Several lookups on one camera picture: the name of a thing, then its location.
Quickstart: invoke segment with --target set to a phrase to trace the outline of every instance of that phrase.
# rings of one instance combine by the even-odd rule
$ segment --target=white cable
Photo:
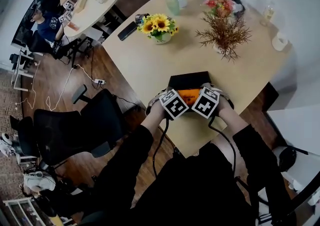
[[[85,71],[84,68],[82,68],[79,64],[77,64],[76,66],[79,66],[81,69],[83,69],[83,72],[87,75],[87,77],[88,77],[89,79],[91,79],[91,81],[95,82],[95,81],[86,73],[86,71]],[[74,68],[71,68],[71,70],[70,70],[70,72],[69,72],[69,75],[68,75],[68,78],[67,78],[66,81],[65,81],[65,84],[64,84],[62,93],[60,94],[59,99],[58,99],[58,101],[57,101],[57,103],[56,103],[56,105],[55,105],[54,108],[51,109],[50,97],[48,96],[48,97],[46,98],[45,104],[48,106],[48,108],[49,108],[49,110],[50,110],[51,112],[54,111],[54,110],[57,108],[58,103],[60,102],[61,96],[62,96],[62,95],[64,94],[64,92],[65,92],[66,85],[67,85],[67,83],[68,83],[68,81],[69,81],[71,72],[72,72],[73,70],[74,70]]]
[[[35,74],[34,74],[34,76],[33,76],[33,81],[32,81],[32,91],[34,92],[33,105],[31,106],[28,98],[25,98],[22,102],[16,102],[15,105],[19,105],[19,104],[22,104],[22,103],[24,103],[25,101],[27,101],[27,103],[29,104],[31,110],[34,109],[34,107],[35,107],[35,102],[36,102],[36,96],[37,96],[37,93],[36,93],[36,91],[34,90],[34,83],[35,83],[35,79],[36,79],[36,75],[37,75],[37,71],[38,71],[38,68],[39,68],[40,63],[41,63],[41,61],[39,61],[39,63],[37,64],[37,67],[36,67],[36,70],[35,70]]]

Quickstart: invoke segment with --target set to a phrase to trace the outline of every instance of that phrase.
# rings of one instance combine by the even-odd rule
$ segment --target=round white table
[[[71,22],[77,25],[79,30],[66,26],[64,34],[69,38],[80,36],[89,27],[98,22],[117,1],[105,0],[104,3],[99,3],[99,0],[87,0],[84,9],[79,13],[74,13],[71,19]]]

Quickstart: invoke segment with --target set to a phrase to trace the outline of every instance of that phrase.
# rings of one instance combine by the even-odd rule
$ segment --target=black chair
[[[73,103],[85,100],[87,105],[72,112],[37,109],[31,117],[18,124],[18,136],[24,155],[42,157],[43,166],[54,166],[81,152],[97,158],[116,146],[126,133],[124,116],[107,90],[94,98],[84,96],[87,87],[81,86],[72,98]]]
[[[48,53],[51,54],[54,59],[60,60],[63,57],[68,57],[69,60],[72,59],[71,67],[75,65],[75,59],[77,52],[81,54],[88,55],[88,50],[92,47],[92,39],[89,37],[84,38],[83,40],[79,41],[78,39],[71,41],[69,44],[61,46],[60,41],[56,41],[53,45],[53,48],[46,42],[46,40],[41,37],[36,30],[34,33],[32,30],[28,30],[25,32],[22,43],[26,44],[29,48],[30,52],[33,53]],[[84,51],[80,50],[81,45],[84,42],[88,42],[88,46]]]

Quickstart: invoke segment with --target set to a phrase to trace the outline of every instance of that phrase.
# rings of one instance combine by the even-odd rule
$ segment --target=blue shirt
[[[59,15],[54,13],[45,13],[43,17],[45,20],[43,23],[38,24],[38,33],[44,39],[54,42],[56,39],[56,34],[61,26]]]

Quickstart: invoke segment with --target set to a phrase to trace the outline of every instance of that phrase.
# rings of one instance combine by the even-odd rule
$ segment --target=orange object
[[[197,89],[178,90],[177,92],[180,95],[180,97],[184,100],[186,105],[191,107],[192,105],[194,105],[194,103],[198,99],[200,90],[201,88],[197,88]]]
[[[75,25],[72,21],[70,21],[67,24],[68,27],[70,27],[71,29],[75,30],[76,32],[79,30],[79,27],[77,25]]]

